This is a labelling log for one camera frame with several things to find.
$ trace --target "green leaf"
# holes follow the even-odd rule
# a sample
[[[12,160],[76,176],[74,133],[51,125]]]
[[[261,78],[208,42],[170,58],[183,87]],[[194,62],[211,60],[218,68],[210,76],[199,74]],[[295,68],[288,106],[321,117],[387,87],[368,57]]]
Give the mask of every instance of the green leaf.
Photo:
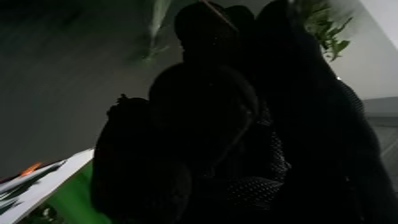
[[[350,45],[350,41],[348,40],[343,40],[337,44],[337,51],[341,52],[345,50],[345,48],[348,47]]]

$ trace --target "wall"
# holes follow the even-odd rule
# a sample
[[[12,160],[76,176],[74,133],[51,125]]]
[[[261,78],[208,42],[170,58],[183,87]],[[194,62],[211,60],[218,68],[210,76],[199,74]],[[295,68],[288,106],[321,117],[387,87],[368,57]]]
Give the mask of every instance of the wall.
[[[39,3],[0,5],[0,179],[94,146],[121,93],[146,97],[153,78],[181,60],[178,47],[154,63],[138,60],[142,1]]]
[[[398,96],[396,47],[359,0],[334,0],[332,3],[339,14],[353,16],[341,35],[352,44],[332,62],[334,71],[362,99]]]

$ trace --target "white wall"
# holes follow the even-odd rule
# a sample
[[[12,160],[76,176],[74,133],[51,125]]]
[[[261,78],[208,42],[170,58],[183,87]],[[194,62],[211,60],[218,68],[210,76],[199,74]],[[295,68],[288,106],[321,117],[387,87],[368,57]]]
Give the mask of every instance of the white wall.
[[[332,62],[334,71],[362,99],[398,96],[398,50],[359,0],[334,0],[353,21],[343,33],[352,44]]]

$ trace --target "dark clothing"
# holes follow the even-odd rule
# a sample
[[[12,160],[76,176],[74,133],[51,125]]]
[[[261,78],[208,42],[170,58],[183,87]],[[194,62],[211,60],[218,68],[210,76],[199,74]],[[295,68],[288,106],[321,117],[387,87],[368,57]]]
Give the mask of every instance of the dark clothing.
[[[149,219],[153,223],[172,223],[179,220],[179,216],[183,224],[398,223],[396,198],[361,100],[350,87],[337,80],[293,6],[284,0],[272,2],[254,22],[245,9],[238,7],[226,10],[213,4],[222,12],[220,15],[231,19],[234,27],[229,27],[213,16],[213,12],[206,11],[206,5],[195,6],[199,6],[197,11],[190,6],[176,21],[176,32],[185,47],[185,64],[190,69],[201,64],[210,67],[227,65],[243,73],[258,95],[256,120],[250,122],[250,117],[242,115],[256,108],[250,106],[252,94],[242,94],[242,90],[250,87],[247,84],[234,85],[245,81],[236,82],[234,79],[227,87],[218,85],[226,80],[227,82],[233,80],[229,75],[226,75],[227,79],[211,79],[208,75],[204,80],[197,79],[199,82],[188,80],[190,77],[183,77],[192,88],[178,86],[181,80],[174,82],[172,79],[165,82],[167,85],[158,85],[167,87],[160,88],[162,91],[169,90],[172,93],[172,90],[183,90],[176,93],[186,93],[183,100],[174,93],[169,99],[154,97],[154,104],[160,101],[167,102],[156,104],[162,105],[162,109],[169,105],[170,116],[158,119],[162,122],[153,122],[156,113],[146,101],[130,101],[131,104],[122,104],[130,105],[128,107],[119,105],[114,111],[124,109],[114,117],[110,110],[110,120],[94,155],[92,201],[98,210],[122,220],[137,217],[144,220],[146,217],[156,216],[158,219]],[[195,26],[190,24],[192,18],[197,22]],[[190,74],[197,75],[185,70],[179,75]],[[217,84],[218,89],[208,91],[211,89],[208,84],[211,86],[215,80],[224,81]],[[234,128],[227,128],[226,134],[217,127],[218,136],[234,143],[234,147],[231,149],[226,147],[227,150],[217,148],[220,151],[210,150],[211,160],[210,163],[202,163],[208,172],[195,170],[199,166],[192,165],[190,161],[195,156],[185,156],[186,152],[176,150],[174,146],[179,142],[170,140],[176,140],[176,136],[167,138],[158,131],[153,131],[158,130],[153,123],[172,124],[167,120],[170,117],[176,119],[174,127],[185,128],[192,124],[192,128],[211,130],[208,124],[218,124],[217,120],[222,119],[208,122],[206,117],[213,118],[208,108],[199,109],[202,113],[188,110],[185,119],[174,116],[185,102],[190,109],[206,107],[206,100],[192,102],[188,100],[190,95],[192,99],[201,96],[195,88],[204,88],[199,92],[211,102],[210,109],[217,108],[218,118],[224,119],[222,116],[233,114],[238,119],[224,121],[238,120],[242,127],[250,122],[243,136],[236,134],[238,141],[231,139]],[[231,91],[227,97],[220,94],[222,90]],[[217,95],[218,101],[213,100],[211,94]],[[222,99],[231,100],[231,96],[238,101],[218,104]],[[233,109],[236,102],[242,103],[242,111]],[[201,143],[201,138],[195,140],[192,144]],[[197,147],[192,148],[199,157],[206,155],[201,154]],[[108,194],[114,191],[121,192],[119,198]]]

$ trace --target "green object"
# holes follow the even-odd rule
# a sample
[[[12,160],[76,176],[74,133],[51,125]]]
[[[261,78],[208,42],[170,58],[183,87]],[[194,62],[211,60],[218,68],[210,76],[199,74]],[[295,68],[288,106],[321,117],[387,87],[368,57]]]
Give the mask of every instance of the green object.
[[[352,17],[337,25],[332,19],[330,3],[327,0],[298,0],[297,5],[304,16],[307,32],[320,42],[325,57],[334,61],[341,57],[341,51],[350,45],[348,40],[339,40],[337,34],[346,28]]]
[[[55,208],[67,224],[110,224],[106,216],[90,206],[92,162],[62,184],[46,203]]]

